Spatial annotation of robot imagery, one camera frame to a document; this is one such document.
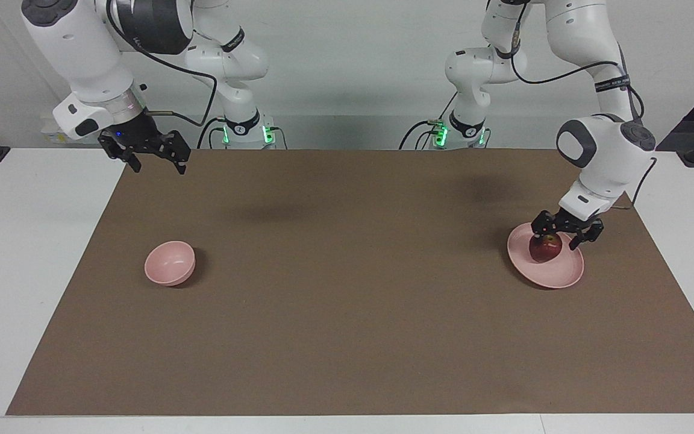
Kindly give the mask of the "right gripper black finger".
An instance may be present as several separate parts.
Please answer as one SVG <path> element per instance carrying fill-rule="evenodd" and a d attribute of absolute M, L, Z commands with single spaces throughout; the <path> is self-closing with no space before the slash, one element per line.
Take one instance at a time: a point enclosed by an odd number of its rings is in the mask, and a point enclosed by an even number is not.
<path fill-rule="evenodd" d="M 121 160 L 129 166 L 134 173 L 140 173 L 142 165 L 138 157 L 129 148 L 119 148 L 118 146 L 105 146 L 105 153 L 112 160 Z"/>
<path fill-rule="evenodd" d="M 191 147 L 178 131 L 163 135 L 163 159 L 174 165 L 179 175 L 185 175 Z"/>

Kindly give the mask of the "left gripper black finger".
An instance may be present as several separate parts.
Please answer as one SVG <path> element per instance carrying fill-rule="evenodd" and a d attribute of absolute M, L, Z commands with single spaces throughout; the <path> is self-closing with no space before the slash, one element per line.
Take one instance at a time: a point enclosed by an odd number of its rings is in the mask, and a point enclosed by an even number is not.
<path fill-rule="evenodd" d="M 603 233 L 605 225 L 603 220 L 594 219 L 587 228 L 577 228 L 575 236 L 571 239 L 569 249 L 575 251 L 581 244 L 586 242 L 595 242 L 601 233 Z"/>
<path fill-rule="evenodd" d="M 534 238 L 542 238 L 557 233 L 556 214 L 548 210 L 541 211 L 531 222 Z"/>

